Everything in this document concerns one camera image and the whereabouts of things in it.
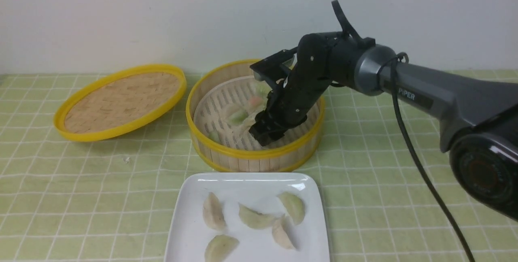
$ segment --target bamboo steamer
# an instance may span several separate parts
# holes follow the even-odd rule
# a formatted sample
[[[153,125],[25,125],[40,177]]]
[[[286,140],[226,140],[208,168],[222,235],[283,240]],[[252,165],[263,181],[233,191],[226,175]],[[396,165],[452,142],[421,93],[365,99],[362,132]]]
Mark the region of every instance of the bamboo steamer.
[[[304,164],[315,152],[322,137],[325,103],[321,97],[308,112],[303,125],[261,147],[247,131],[236,135],[222,119],[228,103],[244,105],[252,96],[253,70],[258,60],[243,60],[220,66],[202,77],[187,98],[185,113],[193,146],[198,155],[220,172],[290,172]],[[209,139],[217,129],[220,143]]]

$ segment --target dumpling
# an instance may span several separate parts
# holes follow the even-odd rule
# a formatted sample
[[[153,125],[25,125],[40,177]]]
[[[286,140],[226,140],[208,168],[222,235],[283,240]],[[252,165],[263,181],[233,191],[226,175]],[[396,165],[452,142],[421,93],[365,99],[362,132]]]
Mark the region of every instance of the dumpling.
[[[239,241],[233,236],[215,236],[205,249],[205,262],[223,262],[238,245]]]
[[[259,213],[239,203],[239,218],[252,229],[265,229],[270,227],[275,216],[273,214]]]
[[[292,218],[293,223],[295,225],[299,225],[300,223],[302,223],[302,221],[304,220],[304,216],[306,215],[302,199],[289,192],[283,192],[279,194],[277,197],[284,205],[284,208],[286,208],[286,211]]]
[[[212,192],[203,203],[203,220],[207,227],[214,230],[222,231],[226,227],[223,208],[218,197]]]
[[[293,242],[284,229],[284,218],[285,215],[283,214],[280,218],[275,220],[274,225],[272,226],[272,236],[274,241],[279,244],[280,247],[288,250],[295,249]]]

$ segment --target white plate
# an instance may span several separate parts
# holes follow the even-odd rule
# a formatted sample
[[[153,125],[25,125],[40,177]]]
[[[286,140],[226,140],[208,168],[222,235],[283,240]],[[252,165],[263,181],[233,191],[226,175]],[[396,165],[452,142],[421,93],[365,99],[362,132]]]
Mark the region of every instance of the white plate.
[[[295,250],[274,242],[272,228],[254,230],[241,223],[239,205],[278,216],[286,213],[277,198],[283,191],[300,197],[306,216],[300,225],[287,218],[287,231]],[[209,229],[202,216],[203,201],[214,192],[223,205],[224,233]],[[203,262],[207,244],[217,234],[239,240],[225,262],[329,262],[329,244],[322,199],[315,181],[299,173],[201,173],[183,183],[172,216],[165,262]]]

